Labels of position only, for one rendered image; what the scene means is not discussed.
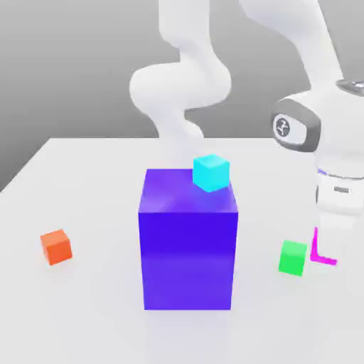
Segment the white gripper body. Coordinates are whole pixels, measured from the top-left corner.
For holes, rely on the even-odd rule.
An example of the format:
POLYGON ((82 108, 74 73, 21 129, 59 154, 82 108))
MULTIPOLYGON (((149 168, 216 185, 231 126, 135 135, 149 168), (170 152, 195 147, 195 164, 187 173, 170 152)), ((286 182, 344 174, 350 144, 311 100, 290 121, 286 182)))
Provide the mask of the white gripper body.
POLYGON ((319 255, 354 258, 364 254, 364 212, 359 215, 321 212, 318 216, 319 255))

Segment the small magenta cube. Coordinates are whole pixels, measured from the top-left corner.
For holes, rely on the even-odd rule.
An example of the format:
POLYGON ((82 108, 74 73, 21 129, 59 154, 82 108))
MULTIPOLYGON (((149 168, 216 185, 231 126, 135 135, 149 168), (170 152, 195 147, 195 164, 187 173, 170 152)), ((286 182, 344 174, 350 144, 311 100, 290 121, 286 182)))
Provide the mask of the small magenta cube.
POLYGON ((337 260, 329 257, 324 257, 318 254, 318 228, 314 228, 314 234, 311 243, 310 260, 312 262, 318 262, 320 264, 326 264, 330 266, 336 266, 337 260))

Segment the small green cube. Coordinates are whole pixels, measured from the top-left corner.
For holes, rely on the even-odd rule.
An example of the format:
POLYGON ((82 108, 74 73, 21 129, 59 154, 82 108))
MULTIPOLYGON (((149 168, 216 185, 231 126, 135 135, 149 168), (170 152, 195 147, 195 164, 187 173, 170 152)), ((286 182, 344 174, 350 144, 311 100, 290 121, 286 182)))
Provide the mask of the small green cube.
POLYGON ((301 277, 306 261, 306 251, 307 244, 289 240, 283 241, 279 259, 279 271, 301 277))

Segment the small cyan cube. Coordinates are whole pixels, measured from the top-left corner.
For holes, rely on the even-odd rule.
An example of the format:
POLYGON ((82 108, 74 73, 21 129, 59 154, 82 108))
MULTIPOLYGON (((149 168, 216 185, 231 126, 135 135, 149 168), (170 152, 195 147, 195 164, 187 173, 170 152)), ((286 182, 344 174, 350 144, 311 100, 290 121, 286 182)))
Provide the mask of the small cyan cube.
POLYGON ((193 183, 208 193, 228 187, 230 162, 216 154, 195 158, 193 183))

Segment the small orange cube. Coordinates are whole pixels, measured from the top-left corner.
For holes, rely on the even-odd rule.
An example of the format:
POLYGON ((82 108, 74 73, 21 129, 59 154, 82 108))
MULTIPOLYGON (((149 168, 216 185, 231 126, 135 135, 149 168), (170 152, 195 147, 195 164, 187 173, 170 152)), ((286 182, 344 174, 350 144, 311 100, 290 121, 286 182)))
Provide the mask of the small orange cube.
POLYGON ((73 257, 70 240, 63 229, 41 235, 41 245, 50 266, 73 257))

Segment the large purple box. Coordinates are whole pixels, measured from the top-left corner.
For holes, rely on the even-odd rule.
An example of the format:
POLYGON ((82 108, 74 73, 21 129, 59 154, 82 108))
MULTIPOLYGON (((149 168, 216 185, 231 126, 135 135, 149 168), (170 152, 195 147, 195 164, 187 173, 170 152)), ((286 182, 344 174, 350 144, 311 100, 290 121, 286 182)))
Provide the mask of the large purple box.
POLYGON ((146 310, 229 310, 238 209, 232 186, 205 192, 190 169, 146 171, 138 211, 146 310))

